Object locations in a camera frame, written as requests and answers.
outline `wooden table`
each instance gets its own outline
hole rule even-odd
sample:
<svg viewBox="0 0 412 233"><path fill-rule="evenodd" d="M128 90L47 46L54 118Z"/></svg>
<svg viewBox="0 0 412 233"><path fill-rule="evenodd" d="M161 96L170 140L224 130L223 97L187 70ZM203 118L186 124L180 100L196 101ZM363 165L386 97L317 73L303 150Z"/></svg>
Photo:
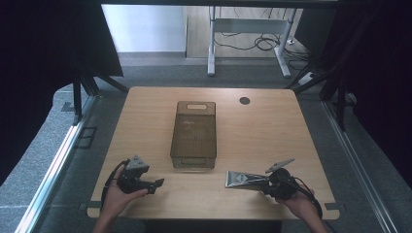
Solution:
<svg viewBox="0 0 412 233"><path fill-rule="evenodd" d="M239 99L248 97L250 104ZM178 101L216 103L216 167L204 173L173 168L171 142ZM259 191L225 188L226 171L264 174L264 170L291 157L286 166L311 188L324 210L333 194L296 97L285 89L133 87L104 161L91 201L99 201L104 182L126 158L138 154L151 167L142 180L165 178L155 195L131 202L122 216L141 219L290 219L295 216ZM98 217L99 209L88 208Z"/></svg>

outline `brown translucent container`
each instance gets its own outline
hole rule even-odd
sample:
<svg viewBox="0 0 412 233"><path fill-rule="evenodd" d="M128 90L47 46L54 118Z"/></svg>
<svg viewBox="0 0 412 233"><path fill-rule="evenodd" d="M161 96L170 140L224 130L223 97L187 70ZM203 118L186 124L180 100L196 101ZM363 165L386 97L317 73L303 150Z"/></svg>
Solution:
<svg viewBox="0 0 412 233"><path fill-rule="evenodd" d="M170 156L175 168L215 168L215 103L178 102Z"/></svg>

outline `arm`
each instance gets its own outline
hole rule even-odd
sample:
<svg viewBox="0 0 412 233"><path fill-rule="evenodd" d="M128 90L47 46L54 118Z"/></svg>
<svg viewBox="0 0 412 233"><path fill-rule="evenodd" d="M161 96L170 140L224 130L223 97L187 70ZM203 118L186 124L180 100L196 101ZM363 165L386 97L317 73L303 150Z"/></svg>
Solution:
<svg viewBox="0 0 412 233"><path fill-rule="evenodd" d="M322 220L318 216L316 207L310 202L309 198L301 192L297 192L288 200L276 198L276 202L283 204L291 212L302 219L312 233L326 233Z"/></svg>
<svg viewBox="0 0 412 233"><path fill-rule="evenodd" d="M110 183L104 206L100 212L100 217L94 225L93 233L110 232L116 218L124 208L126 208L127 204L148 193L147 189L138 190L129 194L122 192L117 185L117 178L123 169L124 166L119 167Z"/></svg>

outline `black curtain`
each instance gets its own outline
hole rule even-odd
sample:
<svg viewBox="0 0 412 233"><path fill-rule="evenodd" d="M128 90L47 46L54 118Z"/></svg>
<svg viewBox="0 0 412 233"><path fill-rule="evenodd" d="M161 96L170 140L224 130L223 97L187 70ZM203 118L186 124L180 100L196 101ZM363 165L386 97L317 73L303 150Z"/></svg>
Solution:
<svg viewBox="0 0 412 233"><path fill-rule="evenodd" d="M122 71L97 4L2 1L0 35L3 183L43 125L58 89L79 74L122 76Z"/></svg>
<svg viewBox="0 0 412 233"><path fill-rule="evenodd" d="M385 0L345 68L354 113L412 186L412 11Z"/></svg>

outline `white wall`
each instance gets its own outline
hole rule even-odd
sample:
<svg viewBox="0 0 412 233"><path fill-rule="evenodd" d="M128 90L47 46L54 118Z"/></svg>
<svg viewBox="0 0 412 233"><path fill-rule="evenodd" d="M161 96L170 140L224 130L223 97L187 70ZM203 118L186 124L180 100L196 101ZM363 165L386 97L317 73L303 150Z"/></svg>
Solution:
<svg viewBox="0 0 412 233"><path fill-rule="evenodd" d="M186 51L186 7L102 5L118 52Z"/></svg>

